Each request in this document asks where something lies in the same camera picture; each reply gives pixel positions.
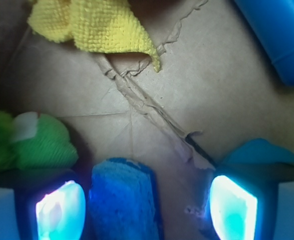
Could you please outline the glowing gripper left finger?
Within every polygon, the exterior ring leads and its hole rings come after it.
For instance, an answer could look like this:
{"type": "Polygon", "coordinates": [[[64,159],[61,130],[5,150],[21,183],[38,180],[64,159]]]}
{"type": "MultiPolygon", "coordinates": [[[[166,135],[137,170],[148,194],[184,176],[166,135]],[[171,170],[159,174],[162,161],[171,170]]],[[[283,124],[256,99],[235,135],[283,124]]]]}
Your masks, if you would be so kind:
{"type": "Polygon", "coordinates": [[[14,178],[23,240],[78,240],[86,218],[85,193],[73,171],[20,171],[14,178]]]}

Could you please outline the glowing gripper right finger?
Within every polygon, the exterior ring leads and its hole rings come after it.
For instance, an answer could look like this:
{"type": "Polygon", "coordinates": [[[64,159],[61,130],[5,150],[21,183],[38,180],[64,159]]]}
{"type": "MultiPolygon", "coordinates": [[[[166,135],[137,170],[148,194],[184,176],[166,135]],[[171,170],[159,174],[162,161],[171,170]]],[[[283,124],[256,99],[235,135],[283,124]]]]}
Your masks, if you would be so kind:
{"type": "Polygon", "coordinates": [[[271,240],[275,231],[276,181],[269,164],[224,164],[209,190],[209,213],[220,240],[271,240]]]}

